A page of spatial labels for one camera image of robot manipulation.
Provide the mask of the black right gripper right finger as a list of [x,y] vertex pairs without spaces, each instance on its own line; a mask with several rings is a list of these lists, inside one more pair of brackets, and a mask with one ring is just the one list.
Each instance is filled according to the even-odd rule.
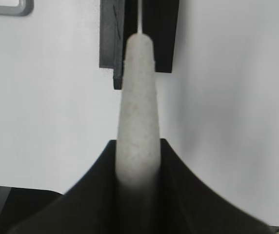
[[159,234],[271,234],[272,228],[205,185],[161,139]]

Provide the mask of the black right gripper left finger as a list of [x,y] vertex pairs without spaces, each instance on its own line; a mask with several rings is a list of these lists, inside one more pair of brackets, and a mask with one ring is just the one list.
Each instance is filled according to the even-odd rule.
[[11,234],[115,234],[115,151],[111,140],[88,172],[64,195]]

